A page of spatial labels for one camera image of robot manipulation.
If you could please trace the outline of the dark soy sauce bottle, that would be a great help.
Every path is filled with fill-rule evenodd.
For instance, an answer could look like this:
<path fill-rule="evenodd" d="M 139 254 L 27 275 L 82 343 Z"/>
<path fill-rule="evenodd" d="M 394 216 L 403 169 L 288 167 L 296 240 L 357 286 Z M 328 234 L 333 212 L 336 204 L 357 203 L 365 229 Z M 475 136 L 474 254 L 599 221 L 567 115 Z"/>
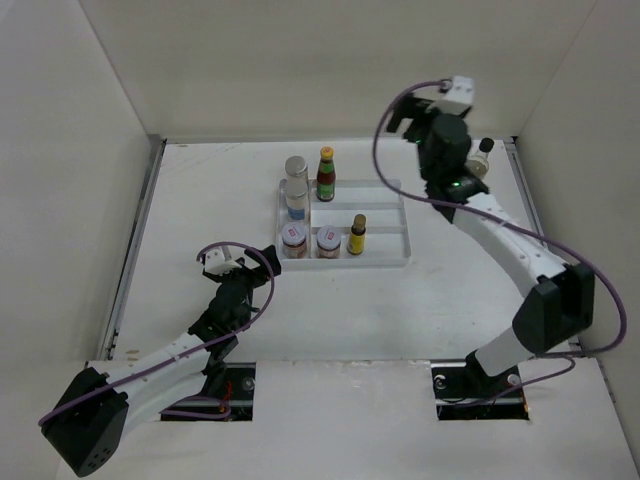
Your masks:
<path fill-rule="evenodd" d="M 495 142 L 492 138 L 483 138 L 478 149 L 467 157 L 465 167 L 467 170 L 480 180 L 483 180 L 489 172 L 490 166 L 488 157 L 493 150 Z"/>

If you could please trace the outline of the spice jar white red lid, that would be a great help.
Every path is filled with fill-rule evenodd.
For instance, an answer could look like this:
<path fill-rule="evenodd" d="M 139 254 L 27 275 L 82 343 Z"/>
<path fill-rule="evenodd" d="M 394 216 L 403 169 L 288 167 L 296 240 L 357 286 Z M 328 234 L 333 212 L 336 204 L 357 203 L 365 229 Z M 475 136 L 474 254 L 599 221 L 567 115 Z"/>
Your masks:
<path fill-rule="evenodd" d="M 334 226 L 321 227 L 316 235 L 317 254 L 323 259 L 337 259 L 340 257 L 341 232 Z"/>

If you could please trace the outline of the red sauce bottle yellow cap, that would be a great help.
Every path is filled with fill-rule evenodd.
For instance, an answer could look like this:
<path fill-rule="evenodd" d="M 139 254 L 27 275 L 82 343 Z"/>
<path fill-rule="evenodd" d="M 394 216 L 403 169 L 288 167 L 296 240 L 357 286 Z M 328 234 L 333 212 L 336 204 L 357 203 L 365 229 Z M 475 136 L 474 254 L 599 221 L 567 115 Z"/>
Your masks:
<path fill-rule="evenodd" d="M 316 196 L 320 201 L 332 201 L 335 196 L 336 173 L 334 150 L 325 146 L 320 150 L 320 161 L 316 175 Z"/>

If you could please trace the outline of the small yellow label bottle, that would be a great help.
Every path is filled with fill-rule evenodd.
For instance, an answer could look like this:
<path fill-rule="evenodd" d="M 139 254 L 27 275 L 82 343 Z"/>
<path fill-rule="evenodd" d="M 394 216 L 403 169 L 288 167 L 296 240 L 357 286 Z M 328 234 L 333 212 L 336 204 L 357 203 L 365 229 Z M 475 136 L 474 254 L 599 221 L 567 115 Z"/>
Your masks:
<path fill-rule="evenodd" d="M 364 252 L 366 235 L 366 216 L 356 214 L 350 229 L 347 251 L 351 255 L 360 255 Z"/>

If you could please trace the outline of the tall jar silver lid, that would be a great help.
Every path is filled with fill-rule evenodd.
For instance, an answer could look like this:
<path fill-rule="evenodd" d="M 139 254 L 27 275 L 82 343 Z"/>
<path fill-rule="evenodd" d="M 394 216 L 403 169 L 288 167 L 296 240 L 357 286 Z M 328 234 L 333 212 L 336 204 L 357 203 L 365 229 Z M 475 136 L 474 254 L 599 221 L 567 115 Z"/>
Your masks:
<path fill-rule="evenodd" d="M 304 221 L 309 207 L 307 183 L 298 178 L 289 179 L 286 181 L 284 194 L 289 218 L 293 221 Z"/>

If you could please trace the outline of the small bottle blue label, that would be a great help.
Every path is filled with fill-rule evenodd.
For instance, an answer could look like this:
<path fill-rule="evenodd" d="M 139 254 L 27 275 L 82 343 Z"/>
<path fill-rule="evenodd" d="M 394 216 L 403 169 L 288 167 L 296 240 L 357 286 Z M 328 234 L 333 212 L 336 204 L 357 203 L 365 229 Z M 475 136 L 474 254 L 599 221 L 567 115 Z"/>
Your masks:
<path fill-rule="evenodd" d="M 287 181 L 298 179 L 308 184 L 308 165 L 304 157 L 295 155 L 287 158 L 284 169 Z"/>

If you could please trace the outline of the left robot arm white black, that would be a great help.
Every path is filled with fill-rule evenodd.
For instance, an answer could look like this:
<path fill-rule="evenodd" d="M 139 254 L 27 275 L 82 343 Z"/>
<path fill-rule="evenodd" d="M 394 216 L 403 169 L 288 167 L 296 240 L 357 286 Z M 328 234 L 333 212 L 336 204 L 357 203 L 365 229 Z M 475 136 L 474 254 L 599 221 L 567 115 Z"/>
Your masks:
<path fill-rule="evenodd" d="M 256 289 L 273 288 L 282 272 L 277 249 L 245 246 L 233 258 L 230 242 L 197 254 L 203 275 L 217 283 L 214 298 L 178 338 L 156 352 L 111 371 L 81 370 L 55 407 L 38 422 L 44 438 L 79 478 L 94 474 L 140 423 L 199 395 L 214 398 L 224 387 L 225 359 L 238 336 L 263 313 L 253 304 Z M 254 261 L 248 267 L 245 258 Z"/>

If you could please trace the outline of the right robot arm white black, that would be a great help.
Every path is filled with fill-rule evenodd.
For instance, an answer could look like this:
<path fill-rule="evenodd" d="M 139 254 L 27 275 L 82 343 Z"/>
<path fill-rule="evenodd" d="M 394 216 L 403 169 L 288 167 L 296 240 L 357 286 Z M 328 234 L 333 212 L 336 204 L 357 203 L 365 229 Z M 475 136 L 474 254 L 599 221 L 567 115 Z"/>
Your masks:
<path fill-rule="evenodd" d="M 466 359 L 464 384 L 483 396 L 510 368 L 591 326 L 595 274 L 583 262 L 562 260 L 536 233 L 515 224 L 466 166 L 472 146 L 464 121 L 468 110 L 445 112 L 431 100 L 406 93 L 394 102 L 386 130 L 394 133 L 409 120 L 403 137 L 417 148 L 420 176 L 426 183 L 422 201 L 474 239 L 523 297 L 510 327 Z"/>

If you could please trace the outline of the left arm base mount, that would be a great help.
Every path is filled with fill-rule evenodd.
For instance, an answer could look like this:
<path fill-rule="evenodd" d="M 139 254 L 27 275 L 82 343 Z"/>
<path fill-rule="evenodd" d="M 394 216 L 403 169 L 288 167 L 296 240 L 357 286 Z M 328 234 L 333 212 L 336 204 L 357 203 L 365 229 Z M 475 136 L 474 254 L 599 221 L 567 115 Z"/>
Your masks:
<path fill-rule="evenodd" d="M 200 393 L 160 414 L 169 422 L 249 422 L 253 419 L 257 365 L 230 363 L 224 373 L 208 379 Z"/>

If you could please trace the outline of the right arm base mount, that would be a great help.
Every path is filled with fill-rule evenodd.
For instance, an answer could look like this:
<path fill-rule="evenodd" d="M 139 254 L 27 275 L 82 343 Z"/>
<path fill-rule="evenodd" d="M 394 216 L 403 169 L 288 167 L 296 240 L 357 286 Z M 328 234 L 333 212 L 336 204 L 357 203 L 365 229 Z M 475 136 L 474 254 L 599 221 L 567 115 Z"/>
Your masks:
<path fill-rule="evenodd" d="M 431 375 L 440 421 L 528 420 L 527 403 L 522 390 L 496 395 L 521 380 L 517 366 L 497 377 L 474 384 L 465 376 L 464 363 L 433 363 Z"/>

